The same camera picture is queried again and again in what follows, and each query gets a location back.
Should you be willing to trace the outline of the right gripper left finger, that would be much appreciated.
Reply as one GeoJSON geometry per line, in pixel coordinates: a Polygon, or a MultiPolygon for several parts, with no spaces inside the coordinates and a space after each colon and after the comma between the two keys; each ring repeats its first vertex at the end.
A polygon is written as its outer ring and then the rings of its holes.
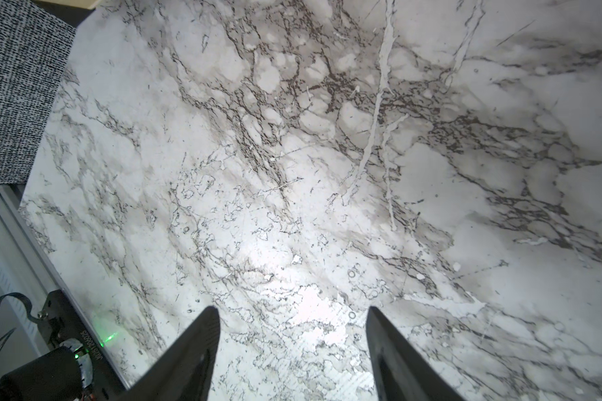
{"type": "Polygon", "coordinates": [[[145,375],[117,399],[206,401],[220,333],[218,310],[206,307],[145,375]]]}

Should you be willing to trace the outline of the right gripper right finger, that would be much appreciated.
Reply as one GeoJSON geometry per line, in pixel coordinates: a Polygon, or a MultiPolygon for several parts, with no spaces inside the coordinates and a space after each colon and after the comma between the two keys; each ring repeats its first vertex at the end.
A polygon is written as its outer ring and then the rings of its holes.
{"type": "Polygon", "coordinates": [[[463,401],[377,307],[370,307],[366,338],[380,400],[463,401]]]}

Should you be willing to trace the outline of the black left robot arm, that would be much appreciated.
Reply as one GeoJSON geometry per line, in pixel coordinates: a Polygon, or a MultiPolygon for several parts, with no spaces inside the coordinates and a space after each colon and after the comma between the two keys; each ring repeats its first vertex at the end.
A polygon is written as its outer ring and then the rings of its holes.
{"type": "Polygon", "coordinates": [[[78,400],[94,376],[88,354],[60,347],[0,379],[0,400],[78,400]]]}

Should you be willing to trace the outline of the wooden canvas board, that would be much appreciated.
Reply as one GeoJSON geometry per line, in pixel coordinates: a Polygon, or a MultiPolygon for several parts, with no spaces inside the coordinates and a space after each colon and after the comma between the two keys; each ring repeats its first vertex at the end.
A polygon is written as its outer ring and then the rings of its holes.
{"type": "Polygon", "coordinates": [[[58,6],[78,8],[84,10],[93,10],[99,4],[101,0],[36,0],[38,3],[53,4],[58,6]]]}

